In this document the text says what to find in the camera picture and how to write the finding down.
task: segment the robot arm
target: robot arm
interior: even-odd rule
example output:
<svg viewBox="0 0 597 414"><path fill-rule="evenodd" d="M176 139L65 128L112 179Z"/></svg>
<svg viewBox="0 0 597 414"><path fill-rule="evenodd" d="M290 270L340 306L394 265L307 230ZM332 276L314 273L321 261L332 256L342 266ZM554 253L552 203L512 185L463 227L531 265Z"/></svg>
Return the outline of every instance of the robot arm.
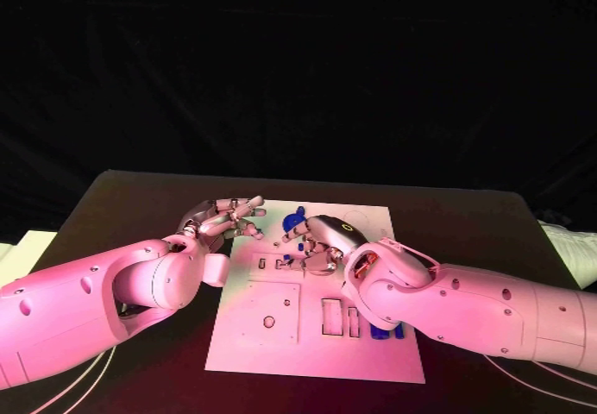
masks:
<svg viewBox="0 0 597 414"><path fill-rule="evenodd" d="M202 281L223 286L222 238L261 231L261 197L205 202L179 231L50 267L0 290L0 389L66 371L170 317Z"/></svg>
<svg viewBox="0 0 597 414"><path fill-rule="evenodd" d="M333 229L317 217L283 241L303 234L323 247L339 243L342 254L332 248L314 254L333 263L342 259L342 292L378 328L391 330L405 321L431 339L477 353L597 374L597 296L489 270L438 264L386 238L356 246L362 238L349 238L352 226L343 223ZM311 258L313 254L300 261L307 271Z"/></svg>

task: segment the pink-lit robot arm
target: pink-lit robot arm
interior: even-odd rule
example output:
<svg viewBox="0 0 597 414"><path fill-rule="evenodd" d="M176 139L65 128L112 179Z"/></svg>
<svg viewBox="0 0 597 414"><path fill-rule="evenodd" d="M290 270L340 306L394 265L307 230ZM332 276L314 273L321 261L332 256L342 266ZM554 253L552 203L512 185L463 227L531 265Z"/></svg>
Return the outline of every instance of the pink-lit robot arm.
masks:
<svg viewBox="0 0 597 414"><path fill-rule="evenodd" d="M223 238L262 237L262 197L205 202L179 231L50 267L0 290L0 389L68 370L171 316L202 282L223 286Z"/></svg>
<svg viewBox="0 0 597 414"><path fill-rule="evenodd" d="M314 266L321 274L326 261L330 269L343 262L342 292L378 328L391 330L405 321L431 339L477 353L597 373L595 295L438 264L396 241L368 242L333 217L308 218L283 241L298 235L320 252L287 266L307 271Z"/></svg>

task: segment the cable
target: cable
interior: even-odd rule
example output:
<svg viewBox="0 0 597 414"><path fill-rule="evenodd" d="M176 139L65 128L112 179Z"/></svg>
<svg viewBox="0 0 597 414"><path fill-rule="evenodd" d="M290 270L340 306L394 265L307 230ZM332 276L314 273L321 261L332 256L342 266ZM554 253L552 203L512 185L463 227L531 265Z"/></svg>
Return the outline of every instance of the cable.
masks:
<svg viewBox="0 0 597 414"><path fill-rule="evenodd" d="M97 386L97 383L99 382L99 379L104 377L105 370L108 369L109 361L112 360L114 351L115 351L115 347L112 348L112 352L109 353L109 356L108 356L108 361L105 362L102 372L99 373L99 376L97 377L94 384L89 386L89 389L86 390L82 397L69 406L68 410L62 414L68 414L69 412L72 412L72 410L75 410L75 407L79 405L79 403L84 400L84 398L86 397L88 393L94 390L94 388Z"/></svg>
<svg viewBox="0 0 597 414"><path fill-rule="evenodd" d="M94 366L97 365L97 362L99 362L99 360L102 359L104 354L105 352L102 352L95 357L94 362L91 363L84 373L78 376L75 381L72 381L72 384L62 390L62 392L56 395L56 397L53 397L53 399L50 399L47 403L40 406L40 408L37 408L37 410L32 411L32 414L37 414L45 408L47 408L62 398L62 396L68 393L68 391L71 391L72 387L82 381L85 376L89 374L91 370L94 369Z"/></svg>
<svg viewBox="0 0 597 414"><path fill-rule="evenodd" d="M581 386L588 386L591 389L597 390L597 386L594 386L593 384L588 384L588 382L584 382L584 381L578 380L577 378L571 377L569 375L565 375L564 373L557 371L554 368L549 368L546 365L544 365L541 362L536 362L536 361L532 361L532 362L536 365L539 365L544 369L546 369L551 373L554 373L557 376L559 376L559 377L565 378L567 380L575 382Z"/></svg>
<svg viewBox="0 0 597 414"><path fill-rule="evenodd" d="M571 399L571 398L568 398L568 397L565 397L564 395L558 395L558 394L554 394L552 392L549 392L549 391L545 391L545 390L542 390L541 388L536 388L535 386L532 386L529 383L526 383L522 379L519 379L518 377L515 377L495 362L493 362L493 360L489 358L489 356L487 355L483 355L483 357L484 357L484 359L486 360L489 360L490 362L492 362L492 364L493 364L493 366L515 380L515 381L518 381L518 382L520 382L522 383L522 385L525 385L528 388L531 388L532 390L535 390L535 391L539 391L539 392L542 392L544 394L546 394L546 395L551 395L552 397L555 397L555 398L559 398L559 399L564 399L565 401L569 401L571 403L577 403L577 404L580 404L580 405L587 405L588 407L593 407L593 408L597 408L597 405L595 404L591 404L591 403L585 403L584 401L578 401L577 399Z"/></svg>

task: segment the white board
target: white board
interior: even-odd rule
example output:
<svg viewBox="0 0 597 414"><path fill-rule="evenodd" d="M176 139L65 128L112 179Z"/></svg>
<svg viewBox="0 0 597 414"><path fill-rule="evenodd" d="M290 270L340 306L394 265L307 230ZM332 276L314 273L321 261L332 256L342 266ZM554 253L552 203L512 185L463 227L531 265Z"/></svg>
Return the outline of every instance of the white board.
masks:
<svg viewBox="0 0 597 414"><path fill-rule="evenodd" d="M275 258L283 254L304 257L297 249L300 240L281 243L283 219L300 205L307 217L326 214L343 219L369 241L394 238L386 207L267 200L267 216L252 217L265 237L259 241L242 237L233 242L205 369L424 384L409 325L402 326L404 339L392 332L389 339L375 340L359 314L359 338L349 336L349 308L355 304L339 291L342 271L314 276L275 270ZM259 259L265 259L264 268ZM321 334L323 299L340 301L342 336Z"/></svg>

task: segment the table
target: table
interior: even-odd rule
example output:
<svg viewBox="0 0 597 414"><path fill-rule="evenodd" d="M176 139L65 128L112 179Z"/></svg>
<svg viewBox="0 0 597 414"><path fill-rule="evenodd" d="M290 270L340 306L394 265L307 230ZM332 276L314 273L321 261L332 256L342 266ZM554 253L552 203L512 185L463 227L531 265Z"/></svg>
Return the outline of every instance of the table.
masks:
<svg viewBox="0 0 597 414"><path fill-rule="evenodd" d="M513 193L120 171L97 178L34 270L170 235L182 215L205 199L257 194L265 199L385 205L395 239L438 261L577 289L525 201ZM104 379L75 412L593 412L531 391L482 355L421 333L425 385L206 372L219 296L219 289L202 285L193 303L118 346ZM532 363L497 361L536 386L595 402L590 391ZM34 409L86 365L1 391L0 412ZM84 381L79 391L47 412L66 409L91 382Z"/></svg>

